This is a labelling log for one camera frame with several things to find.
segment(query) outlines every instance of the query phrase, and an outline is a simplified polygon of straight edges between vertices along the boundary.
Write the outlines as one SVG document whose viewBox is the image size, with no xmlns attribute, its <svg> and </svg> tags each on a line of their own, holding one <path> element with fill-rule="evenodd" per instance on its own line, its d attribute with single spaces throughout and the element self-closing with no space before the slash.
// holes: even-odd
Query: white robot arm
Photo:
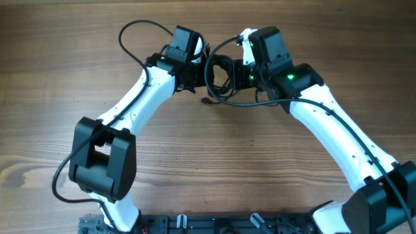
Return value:
<svg viewBox="0 0 416 234">
<path fill-rule="evenodd" d="M 206 84 L 215 98 L 222 103 L 230 104 L 226 99 L 220 99 L 209 88 L 212 82 L 208 81 L 207 70 L 212 70 L 214 65 L 219 64 L 222 68 L 226 67 L 228 74 L 232 76 L 230 80 L 233 84 L 232 90 L 256 87 L 258 90 L 267 92 L 271 100 L 269 103 L 273 103 L 274 100 L 276 102 L 286 100 L 282 103 L 282 107 L 318 138 L 339 165 L 350 188 L 355 192 L 346 203 L 329 202 L 315 209 L 311 213 L 311 218 L 318 230 L 312 232 L 307 224 L 305 228 L 308 227 L 311 233 L 330 234 L 351 231 L 385 233 L 403 223 L 406 219 L 405 213 L 397 205 L 390 188 L 382 186 L 386 182 L 385 178 L 371 157 L 365 153 L 362 143 L 369 149 L 367 152 L 375 157 L 377 164 L 380 164 L 384 171 L 389 172 L 394 183 L 401 186 L 400 194 L 410 208 L 416 207 L 413 199 L 416 196 L 415 165 L 409 162 L 399 166 L 392 156 L 380 149 L 338 105 L 330 89 L 323 83 L 323 79 L 309 65 L 293 66 L 290 54 L 286 52 L 277 28 L 246 29 L 236 38 L 238 38 L 237 43 L 243 48 L 243 59 L 232 62 L 229 57 L 222 56 L 217 57 L 221 60 L 220 62 L 211 63 L 213 55 L 208 59 L 204 55 L 201 56 L 200 51 L 204 49 L 202 36 L 178 26 L 172 44 L 167 47 L 166 55 L 156 53 L 147 59 L 146 69 L 149 73 L 147 87 L 144 87 L 146 73 L 143 71 L 137 83 L 112 109 L 102 114 L 97 120 L 83 118 L 77 124 L 73 148 L 94 132 L 99 131 L 104 125 L 114 121 L 120 110 L 125 109 L 144 89 L 140 98 L 123 116 L 118 117 L 119 120 L 112 124 L 99 140 L 83 147 L 71 159 L 70 179 L 78 183 L 80 188 L 89 193 L 92 198 L 102 202 L 106 209 L 104 210 L 103 206 L 100 207 L 104 214 L 103 221 L 111 228 L 111 233 L 141 231 L 148 234 L 144 229 L 137 229 L 142 215 L 134 205 L 129 192 L 136 173 L 135 137 L 139 136 L 156 109 L 174 92 L 177 92 L 178 88 L 194 92 L 194 87 Z M 301 102 L 301 100 L 320 103 L 331 112 L 317 105 Z M 351 130 L 348 130 L 345 124 L 341 124 L 339 119 L 334 117 L 334 113 L 342 118 Z M 361 139 L 361 144 L 351 131 Z M 109 156 L 94 150 L 94 146 L 104 143 L 112 144 Z M 231 226 L 228 222 L 232 218 L 221 224 L 225 229 L 216 229 L 215 226 L 219 224 L 216 223 L 215 218 L 212 218 L 212 221 L 209 220 L 213 228 L 211 228 L 211 223 L 206 222 L 201 223 L 201 229 L 197 231 L 197 223 L 200 223 L 194 222 L 194 232 L 190 233 L 211 233 L 211 230 L 228 230 L 227 233 L 234 233 L 228 227 Z M 180 215 L 172 222 L 177 224 L 175 231 L 181 229 L 181 232 L 174 231 L 174 233 L 189 233 L 184 231 L 190 225 L 186 216 Z M 257 213 L 250 217 L 250 222 L 264 233 L 274 233 L 269 229 L 272 227 L 272 225 L 268 226 L 269 221 L 262 219 Z M 239 221 L 238 225 L 241 225 L 243 229 L 247 228 L 242 221 Z M 278 221 L 274 230 L 278 231 L 283 228 L 288 231 L 292 230 L 290 233 L 303 233 L 299 227 L 288 228 L 287 225 L 292 224 L 283 225 Z"/>
</svg>

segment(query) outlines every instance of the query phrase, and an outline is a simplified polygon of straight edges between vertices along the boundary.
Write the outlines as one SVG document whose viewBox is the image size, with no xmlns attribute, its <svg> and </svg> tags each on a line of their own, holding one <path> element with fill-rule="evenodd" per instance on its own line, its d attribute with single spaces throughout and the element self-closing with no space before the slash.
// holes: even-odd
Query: wooden table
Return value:
<svg viewBox="0 0 416 234">
<path fill-rule="evenodd" d="M 413 1 L 297 0 L 0 6 L 0 233 L 74 233 L 80 216 L 99 213 L 55 199 L 51 178 L 79 119 L 110 109 L 141 74 L 117 43 L 137 19 L 189 27 L 213 47 L 276 25 L 294 63 L 312 65 L 377 145 L 415 161 L 415 9 Z M 145 24 L 123 36 L 141 59 L 170 40 Z M 220 52 L 242 56 L 234 45 Z M 175 94 L 138 138 L 131 191 L 144 214 L 308 211 L 352 195 L 317 139 L 281 107 L 204 105 L 206 96 L 204 88 Z M 253 98 L 245 90 L 234 101 Z M 85 198 L 67 174 L 60 193 Z"/>
</svg>

